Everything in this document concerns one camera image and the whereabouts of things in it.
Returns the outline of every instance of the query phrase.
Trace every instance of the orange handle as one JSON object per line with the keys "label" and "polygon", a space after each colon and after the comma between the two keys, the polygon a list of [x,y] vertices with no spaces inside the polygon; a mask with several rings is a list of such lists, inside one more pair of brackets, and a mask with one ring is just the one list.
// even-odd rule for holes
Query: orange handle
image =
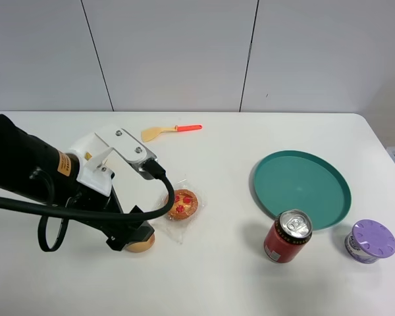
{"label": "orange handle", "polygon": [[188,126],[177,126],[177,132],[186,132],[188,130],[201,130],[202,125],[188,125]]}

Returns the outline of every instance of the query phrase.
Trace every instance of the teal plate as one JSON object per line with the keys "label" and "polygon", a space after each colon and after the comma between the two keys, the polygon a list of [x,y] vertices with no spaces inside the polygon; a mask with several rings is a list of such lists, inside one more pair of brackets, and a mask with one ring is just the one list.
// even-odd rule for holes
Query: teal plate
{"label": "teal plate", "polygon": [[325,160],[302,151],[265,157],[255,170],[253,184],[271,215],[300,209],[309,215],[314,230],[339,223],[351,206],[344,177]]}

